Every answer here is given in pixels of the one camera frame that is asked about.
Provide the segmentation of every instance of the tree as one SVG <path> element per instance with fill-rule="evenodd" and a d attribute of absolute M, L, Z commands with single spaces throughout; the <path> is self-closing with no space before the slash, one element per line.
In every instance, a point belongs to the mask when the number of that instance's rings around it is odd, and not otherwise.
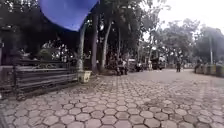
<path fill-rule="evenodd" d="M 218 62 L 224 56 L 224 35 L 217 28 L 204 26 L 197 35 L 194 46 L 194 55 L 204 62 L 210 62 L 210 52 L 213 52 L 213 61 Z"/>

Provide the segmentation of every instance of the sky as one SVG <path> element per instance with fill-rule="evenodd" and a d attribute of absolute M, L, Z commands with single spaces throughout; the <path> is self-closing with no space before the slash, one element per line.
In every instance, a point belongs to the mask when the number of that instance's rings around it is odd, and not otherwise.
<path fill-rule="evenodd" d="M 163 11 L 160 18 L 166 22 L 190 18 L 224 32 L 224 0 L 167 0 L 170 11 Z"/>

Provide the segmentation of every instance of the metal fence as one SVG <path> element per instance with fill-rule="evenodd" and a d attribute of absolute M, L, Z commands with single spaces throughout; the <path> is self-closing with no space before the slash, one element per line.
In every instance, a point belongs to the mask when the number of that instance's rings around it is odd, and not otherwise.
<path fill-rule="evenodd" d="M 70 63 L 58 61 L 17 60 L 8 70 L 1 73 L 0 92 L 20 94 L 33 90 L 47 91 L 77 81 L 76 69 Z"/>

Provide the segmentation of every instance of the umbrella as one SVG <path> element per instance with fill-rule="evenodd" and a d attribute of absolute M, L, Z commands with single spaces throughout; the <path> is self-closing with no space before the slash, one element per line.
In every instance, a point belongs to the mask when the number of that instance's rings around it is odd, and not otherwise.
<path fill-rule="evenodd" d="M 98 0 L 39 0 L 42 13 L 51 22 L 78 31 Z"/>

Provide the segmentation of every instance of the park path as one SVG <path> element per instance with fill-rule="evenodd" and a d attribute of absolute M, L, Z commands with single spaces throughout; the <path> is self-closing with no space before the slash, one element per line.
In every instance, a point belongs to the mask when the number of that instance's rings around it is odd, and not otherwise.
<path fill-rule="evenodd" d="M 10 128 L 224 128 L 224 79 L 191 70 L 103 76 L 0 108 Z"/>

